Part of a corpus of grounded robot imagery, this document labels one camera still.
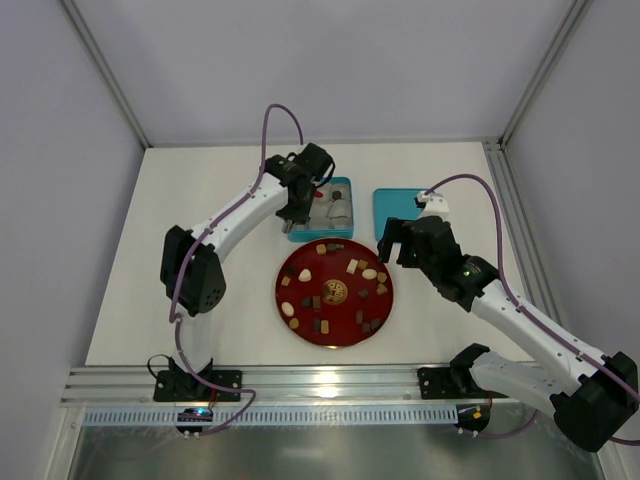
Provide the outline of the aluminium front rail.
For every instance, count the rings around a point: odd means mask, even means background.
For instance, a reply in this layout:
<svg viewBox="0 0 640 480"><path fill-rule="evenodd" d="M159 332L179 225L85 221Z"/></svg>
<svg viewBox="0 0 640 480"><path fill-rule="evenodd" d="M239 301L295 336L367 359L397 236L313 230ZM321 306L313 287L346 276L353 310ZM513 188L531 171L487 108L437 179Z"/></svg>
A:
<svg viewBox="0 0 640 480"><path fill-rule="evenodd" d="M420 402L417 365L239 366L241 386L262 403ZM63 388L63 405L152 401L155 379L138 367L74 368Z"/></svg>

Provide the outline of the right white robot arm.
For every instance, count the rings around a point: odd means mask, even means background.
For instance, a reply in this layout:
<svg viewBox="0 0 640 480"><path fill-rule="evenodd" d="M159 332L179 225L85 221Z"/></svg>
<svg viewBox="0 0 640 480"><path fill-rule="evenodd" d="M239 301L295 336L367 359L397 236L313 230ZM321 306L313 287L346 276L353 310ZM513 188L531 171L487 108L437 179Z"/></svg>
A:
<svg viewBox="0 0 640 480"><path fill-rule="evenodd" d="M462 253L449 222L438 216L391 217L378 243L381 262L388 262L394 244L400 246L398 265L420 270L444 299L496 327L540 367L525 367L474 344L450 363L461 388L517 399L551 417L566 438L591 453L636 414L634 360L590 346L517 296L493 265Z"/></svg>

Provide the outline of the white heart chocolate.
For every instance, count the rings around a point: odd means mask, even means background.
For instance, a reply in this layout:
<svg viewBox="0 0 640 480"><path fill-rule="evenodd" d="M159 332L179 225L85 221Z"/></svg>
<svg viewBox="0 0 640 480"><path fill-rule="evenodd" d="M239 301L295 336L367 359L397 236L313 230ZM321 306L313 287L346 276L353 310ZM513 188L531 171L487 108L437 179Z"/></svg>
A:
<svg viewBox="0 0 640 480"><path fill-rule="evenodd" d="M298 279L299 279L301 282L307 282L307 281L309 281L311 278L312 278L312 275L311 275L311 272L310 272L308 269L303 269L303 270L300 272L299 276L298 276Z"/></svg>

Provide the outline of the white oval swirl chocolate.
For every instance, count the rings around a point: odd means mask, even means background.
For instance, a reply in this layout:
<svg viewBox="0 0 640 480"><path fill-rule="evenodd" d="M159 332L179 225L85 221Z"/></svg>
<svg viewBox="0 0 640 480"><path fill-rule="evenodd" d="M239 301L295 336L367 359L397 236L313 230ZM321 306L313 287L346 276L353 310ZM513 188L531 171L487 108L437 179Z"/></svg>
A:
<svg viewBox="0 0 640 480"><path fill-rule="evenodd" d="M294 307L289 302L283 302L281 304L281 310L288 317L292 317L294 315Z"/></svg>

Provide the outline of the teal tin lid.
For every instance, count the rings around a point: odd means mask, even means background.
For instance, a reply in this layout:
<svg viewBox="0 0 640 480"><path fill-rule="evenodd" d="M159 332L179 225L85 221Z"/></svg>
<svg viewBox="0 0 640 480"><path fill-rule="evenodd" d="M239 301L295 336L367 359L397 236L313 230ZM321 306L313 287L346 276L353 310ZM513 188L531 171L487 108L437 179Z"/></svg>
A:
<svg viewBox="0 0 640 480"><path fill-rule="evenodd" d="M374 234L377 244L383 237L389 217L416 220L426 201L422 191L415 188L379 188L373 192Z"/></svg>

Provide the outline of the red round lacquer plate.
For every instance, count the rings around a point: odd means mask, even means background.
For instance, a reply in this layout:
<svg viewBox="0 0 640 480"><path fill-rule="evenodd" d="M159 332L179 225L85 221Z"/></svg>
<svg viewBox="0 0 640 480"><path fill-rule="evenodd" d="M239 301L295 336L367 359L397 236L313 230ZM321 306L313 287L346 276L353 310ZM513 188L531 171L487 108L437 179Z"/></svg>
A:
<svg viewBox="0 0 640 480"><path fill-rule="evenodd" d="M308 269L312 278L298 279ZM377 276L365 279L362 273L374 269ZM284 277L291 279L287 287ZM379 284L388 292L377 294ZM321 308L301 305L304 297L319 296ZM278 314L290 331L304 341L321 347L337 349L360 344L379 332L390 318L394 305L394 286L389 269L378 260L377 253L368 246L349 239L326 238L301 245L291 253L275 279L274 299ZM281 304L289 302L294 315L286 316ZM289 321L297 318L297 329ZM329 322L329 333L322 334L322 320Z"/></svg>

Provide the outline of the silver metal tongs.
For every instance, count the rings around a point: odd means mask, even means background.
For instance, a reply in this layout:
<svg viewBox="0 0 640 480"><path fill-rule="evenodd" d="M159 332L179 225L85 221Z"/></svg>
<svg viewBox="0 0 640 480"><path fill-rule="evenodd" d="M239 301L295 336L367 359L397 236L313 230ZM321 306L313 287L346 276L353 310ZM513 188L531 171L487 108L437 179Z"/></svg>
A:
<svg viewBox="0 0 640 480"><path fill-rule="evenodd" d="M283 233L288 234L293 230L294 226L305 225L309 221L316 192L316 188L312 188L304 194L296 194L292 190L289 191L285 206L276 212L276 216L283 221Z"/></svg>

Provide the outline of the teal square tin box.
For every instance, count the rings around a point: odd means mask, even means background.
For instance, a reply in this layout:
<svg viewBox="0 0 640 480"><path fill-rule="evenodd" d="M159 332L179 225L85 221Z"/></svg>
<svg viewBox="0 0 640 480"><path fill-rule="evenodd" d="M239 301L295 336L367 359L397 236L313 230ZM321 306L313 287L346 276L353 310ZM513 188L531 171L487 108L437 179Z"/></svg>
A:
<svg viewBox="0 0 640 480"><path fill-rule="evenodd" d="M341 191L342 198L334 200L333 191ZM287 234L289 241L306 243L321 238L351 239L354 231L353 186L348 177L334 177L316 192L309 221L296 225Z"/></svg>

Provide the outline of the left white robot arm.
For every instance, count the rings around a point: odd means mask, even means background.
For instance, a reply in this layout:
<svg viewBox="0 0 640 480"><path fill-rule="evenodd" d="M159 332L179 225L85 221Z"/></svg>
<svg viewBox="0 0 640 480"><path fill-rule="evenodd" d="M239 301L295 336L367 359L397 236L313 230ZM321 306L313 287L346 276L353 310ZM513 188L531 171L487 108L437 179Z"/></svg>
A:
<svg viewBox="0 0 640 480"><path fill-rule="evenodd" d="M224 209L190 229L176 225L166 233L160 281L171 300L169 322L186 321L187 339L176 341L168 368L156 378L158 395L193 400L208 395L213 371L204 316L226 293L224 260L270 216L284 222L286 233L306 224L316 191L334 171L334 159L313 143L298 153L264 158L255 182Z"/></svg>

